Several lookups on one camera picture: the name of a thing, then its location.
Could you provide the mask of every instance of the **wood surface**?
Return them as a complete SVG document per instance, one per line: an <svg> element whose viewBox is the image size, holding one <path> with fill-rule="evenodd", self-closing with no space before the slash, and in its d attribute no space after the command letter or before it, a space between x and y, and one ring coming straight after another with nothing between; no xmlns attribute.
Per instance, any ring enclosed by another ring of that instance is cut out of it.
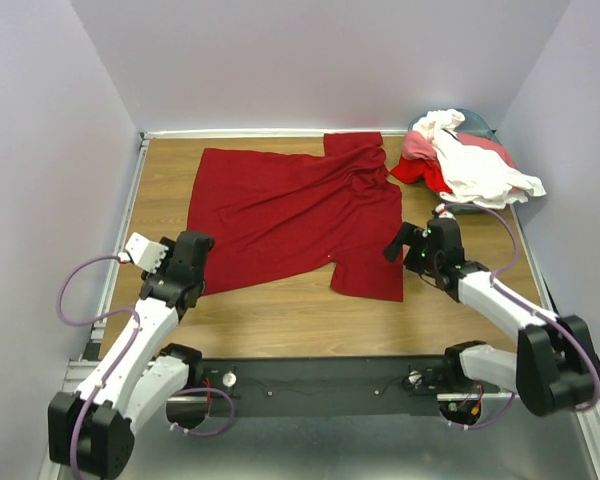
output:
<svg viewBox="0 0 600 480"><path fill-rule="evenodd" d="M385 137L387 167L400 157L402 137ZM186 228L187 209L202 152L207 147L322 155L321 138L250 138L152 140L131 219L131 232L159 240L175 239ZM400 186L403 218L425 225L439 203L424 185ZM504 216L513 225L510 211ZM492 269L505 265L512 244L504 228L488 214L459 217L467 258ZM496 348L513 343L488 320L456 304L417 275L405 271L403 303L348 297L329 288L333 265L231 292L202 297L165 343L195 347L206 357L391 355L442 353L467 340ZM534 302L538 294L524 253L502 275L510 287ZM120 269L112 307L134 305L139 270ZM108 320L103 356L127 318Z"/></svg>

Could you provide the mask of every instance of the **clothes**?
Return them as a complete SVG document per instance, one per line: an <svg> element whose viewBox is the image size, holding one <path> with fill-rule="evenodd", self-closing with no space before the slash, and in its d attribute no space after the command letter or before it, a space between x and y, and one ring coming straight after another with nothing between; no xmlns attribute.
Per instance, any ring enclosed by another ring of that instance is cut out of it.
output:
<svg viewBox="0 0 600 480"><path fill-rule="evenodd" d="M512 168L516 165L502 145L483 137L458 133L456 138L463 145L475 145L496 152ZM438 154L419 132L407 132L402 145L400 162L391 170L391 175L403 183L415 183L424 178L427 187L437 193L452 193L445 183L438 163Z"/></svg>
<svg viewBox="0 0 600 480"><path fill-rule="evenodd" d="M402 224L402 196L387 181L382 136L325 135L324 148L324 157L204 151L187 228L216 240L205 293L335 262L334 290L402 301L400 260L382 255Z"/></svg>
<svg viewBox="0 0 600 480"><path fill-rule="evenodd" d="M440 197L451 202L504 208L516 201L526 202L525 193L546 194L539 178L523 175L508 166L496 152L459 142L455 129L463 121L464 115L457 110L437 110L413 126L435 149L442 176L452 191L441 192Z"/></svg>

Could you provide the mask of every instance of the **wall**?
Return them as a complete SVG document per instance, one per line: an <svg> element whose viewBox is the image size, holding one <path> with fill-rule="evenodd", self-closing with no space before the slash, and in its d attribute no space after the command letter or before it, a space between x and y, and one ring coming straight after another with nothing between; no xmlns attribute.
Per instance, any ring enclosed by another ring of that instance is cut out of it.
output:
<svg viewBox="0 0 600 480"><path fill-rule="evenodd" d="M561 313L600 355L600 2L574 0L498 132L548 196L518 208Z"/></svg>
<svg viewBox="0 0 600 480"><path fill-rule="evenodd" d="M142 131L498 126L568 0L72 0Z"/></svg>
<svg viewBox="0 0 600 480"><path fill-rule="evenodd" d="M137 148L70 3L0 1L0 480L37 478L46 406L87 333L59 323L56 291L111 250ZM93 313L100 273L68 310Z"/></svg>

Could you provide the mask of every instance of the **floor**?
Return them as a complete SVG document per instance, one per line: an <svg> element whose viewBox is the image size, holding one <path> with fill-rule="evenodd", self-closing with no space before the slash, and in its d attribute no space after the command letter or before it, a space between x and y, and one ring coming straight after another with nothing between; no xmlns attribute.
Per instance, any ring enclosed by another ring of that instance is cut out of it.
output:
<svg viewBox="0 0 600 480"><path fill-rule="evenodd" d="M385 137L387 166L400 156L401 137ZM152 140L129 234L175 239L186 227L187 208L202 152L207 147L322 155L320 138ZM423 185L400 185L403 217L424 225L439 203ZM505 212L513 222L511 212ZM486 214L459 219L467 258L497 268L509 262L511 240ZM249 288L203 297L166 343L195 347L206 357L391 355L442 353L467 340L496 348L513 343L488 320L405 271L403 303L340 295L329 289L333 267ZM120 269L112 307L133 305L141 281L133 267ZM502 280L534 302L538 294L524 255ZM108 320L101 356L127 319Z"/></svg>

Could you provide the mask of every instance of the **bright red cloth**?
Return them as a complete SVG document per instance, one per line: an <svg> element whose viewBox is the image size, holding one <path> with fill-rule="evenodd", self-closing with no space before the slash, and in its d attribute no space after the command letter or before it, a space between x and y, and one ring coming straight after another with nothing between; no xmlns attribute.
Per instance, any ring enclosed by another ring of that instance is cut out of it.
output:
<svg viewBox="0 0 600 480"><path fill-rule="evenodd" d="M324 149L324 157L204 151L187 228L216 240L205 293L335 262L334 290L402 301L401 261L382 255L402 222L401 193L387 181L382 136L325 135Z"/></svg>
<svg viewBox="0 0 600 480"><path fill-rule="evenodd" d="M475 145L493 150L507 165L513 168L516 166L507 149L498 143L467 133L458 133L458 140L463 145ZM408 132L405 136L400 162L391 169L391 175L402 183L415 183L424 178L429 190L452 193L442 176L438 154L419 132Z"/></svg>

